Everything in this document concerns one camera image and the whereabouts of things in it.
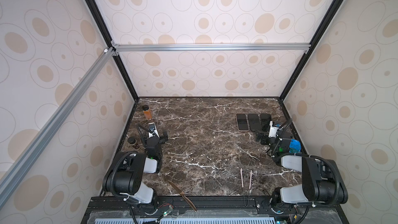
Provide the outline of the aluminium frame bar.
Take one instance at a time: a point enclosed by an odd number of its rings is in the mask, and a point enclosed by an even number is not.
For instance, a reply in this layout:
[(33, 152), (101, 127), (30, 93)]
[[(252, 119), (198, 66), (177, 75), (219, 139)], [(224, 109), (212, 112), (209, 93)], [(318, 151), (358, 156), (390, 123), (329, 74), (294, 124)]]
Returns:
[(81, 81), (70, 92), (61, 106), (55, 111), (44, 127), (38, 132), (31, 144), (24, 150), (21, 156), (13, 164), (5, 177), (1, 180), (1, 207), (9, 200), (10, 196), (22, 182), (33, 164), (37, 161), (49, 142), (55, 136), (65, 119), (75, 108), (79, 100), (86, 93), (97, 75), (113, 56), (114, 47), (108, 47), (106, 51), (94, 62)]
[(162, 45), (122, 45), (115, 46), (117, 52), (166, 52), (166, 51), (274, 51), (309, 50), (309, 43), (271, 44), (162, 44)]

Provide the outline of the orange bottle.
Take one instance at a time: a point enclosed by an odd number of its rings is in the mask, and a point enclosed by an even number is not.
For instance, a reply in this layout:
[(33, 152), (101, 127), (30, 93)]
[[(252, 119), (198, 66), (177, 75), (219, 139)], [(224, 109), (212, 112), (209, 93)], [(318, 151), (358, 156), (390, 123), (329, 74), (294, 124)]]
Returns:
[(143, 109), (143, 113), (144, 113), (144, 116), (146, 119), (150, 120), (153, 118), (151, 109), (148, 105), (143, 105), (142, 109)]

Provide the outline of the aluminium frame bar left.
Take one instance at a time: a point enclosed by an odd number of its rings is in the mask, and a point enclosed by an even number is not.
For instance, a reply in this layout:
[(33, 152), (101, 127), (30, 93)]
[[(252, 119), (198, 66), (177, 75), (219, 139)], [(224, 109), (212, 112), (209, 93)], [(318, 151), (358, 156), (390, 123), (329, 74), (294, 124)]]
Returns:
[(31, 144), (24, 150), (21, 156), (13, 164), (5, 177), (1, 180), (1, 207), (9, 200), (10, 196), (22, 182), (33, 164), (37, 161), (49, 142), (55, 136), (65, 119), (75, 108), (79, 100), (86, 93), (97, 75), (113, 56), (114, 47), (108, 47), (106, 51), (94, 62), (81, 81), (70, 92), (61, 106), (55, 111), (44, 127), (38, 132)]

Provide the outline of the wooden-handled knife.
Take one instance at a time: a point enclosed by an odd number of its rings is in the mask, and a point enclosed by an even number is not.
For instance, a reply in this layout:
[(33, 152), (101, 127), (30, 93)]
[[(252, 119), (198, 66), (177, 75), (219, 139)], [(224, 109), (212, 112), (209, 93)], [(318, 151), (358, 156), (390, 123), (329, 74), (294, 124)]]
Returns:
[(188, 205), (195, 211), (197, 212), (198, 209), (194, 205), (194, 203), (185, 195), (185, 193), (172, 181), (168, 180), (168, 183), (176, 190), (176, 192), (188, 203)]

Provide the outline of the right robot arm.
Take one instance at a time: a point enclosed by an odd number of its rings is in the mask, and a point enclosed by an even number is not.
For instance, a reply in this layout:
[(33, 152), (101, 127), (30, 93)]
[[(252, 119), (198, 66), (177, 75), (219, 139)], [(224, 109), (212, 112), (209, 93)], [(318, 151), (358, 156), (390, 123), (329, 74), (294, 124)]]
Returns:
[(348, 190), (334, 160), (302, 153), (301, 142), (287, 129), (292, 119), (280, 124), (268, 119), (255, 129), (256, 140), (267, 145), (266, 154), (276, 165), (299, 172), (302, 182), (295, 186), (276, 188), (270, 207), (280, 214), (286, 205), (336, 206), (348, 201)]

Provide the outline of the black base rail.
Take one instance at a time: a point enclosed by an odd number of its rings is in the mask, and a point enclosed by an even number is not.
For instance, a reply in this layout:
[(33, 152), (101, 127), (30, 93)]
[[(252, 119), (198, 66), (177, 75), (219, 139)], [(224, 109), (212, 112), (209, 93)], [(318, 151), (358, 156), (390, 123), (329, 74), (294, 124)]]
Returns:
[(146, 214), (114, 197), (94, 197), (84, 213), (83, 224), (346, 224), (340, 206), (304, 207), (286, 205), (281, 213), (269, 197), (190, 197), (194, 211), (182, 197), (159, 197), (159, 209)]

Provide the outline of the dark jar with lid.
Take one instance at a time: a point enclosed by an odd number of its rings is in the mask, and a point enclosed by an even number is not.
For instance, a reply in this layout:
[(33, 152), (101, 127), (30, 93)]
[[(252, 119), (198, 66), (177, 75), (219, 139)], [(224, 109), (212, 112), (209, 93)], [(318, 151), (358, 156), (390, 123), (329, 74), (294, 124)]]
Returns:
[(136, 150), (138, 150), (140, 148), (137, 138), (134, 136), (127, 138), (127, 142)]

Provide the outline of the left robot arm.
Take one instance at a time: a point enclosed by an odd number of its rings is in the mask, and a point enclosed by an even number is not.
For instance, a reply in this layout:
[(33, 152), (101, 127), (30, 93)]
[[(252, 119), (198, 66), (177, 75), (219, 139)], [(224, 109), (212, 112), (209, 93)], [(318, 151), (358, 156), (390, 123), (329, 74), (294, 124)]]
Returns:
[(158, 133), (154, 122), (144, 127), (136, 125), (144, 152), (120, 151), (104, 176), (102, 188), (131, 205), (156, 208), (157, 193), (143, 183), (143, 175), (159, 173), (163, 164), (162, 144), (169, 139), (167, 132)]

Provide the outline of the aluminium frame bar back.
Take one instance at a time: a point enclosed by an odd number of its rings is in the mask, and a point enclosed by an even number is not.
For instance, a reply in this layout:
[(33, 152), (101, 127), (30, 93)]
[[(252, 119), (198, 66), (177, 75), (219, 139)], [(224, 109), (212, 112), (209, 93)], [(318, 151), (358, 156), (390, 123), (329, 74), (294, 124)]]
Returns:
[(309, 43), (271, 44), (162, 44), (162, 45), (122, 45), (115, 46), (117, 52), (166, 52), (166, 51), (274, 51), (309, 50)]

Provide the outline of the right pink chopstick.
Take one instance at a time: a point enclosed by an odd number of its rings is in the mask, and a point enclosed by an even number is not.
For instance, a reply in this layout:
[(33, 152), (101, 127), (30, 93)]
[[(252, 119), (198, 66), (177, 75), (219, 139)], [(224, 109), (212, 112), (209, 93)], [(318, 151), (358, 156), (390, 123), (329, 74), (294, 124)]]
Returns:
[(248, 189), (249, 189), (249, 193), (251, 193), (251, 191), (252, 191), (252, 175), (253, 175), (252, 170), (250, 170), (250, 174), (249, 175), (250, 176), (249, 176), (249, 187), (248, 187)]

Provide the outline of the blue round lid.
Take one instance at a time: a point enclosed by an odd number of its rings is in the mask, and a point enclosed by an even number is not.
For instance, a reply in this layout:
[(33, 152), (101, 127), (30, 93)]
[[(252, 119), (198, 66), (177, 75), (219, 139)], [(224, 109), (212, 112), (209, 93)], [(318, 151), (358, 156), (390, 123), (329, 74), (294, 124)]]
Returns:
[(289, 144), (290, 153), (301, 153), (301, 143), (298, 140), (292, 139)]

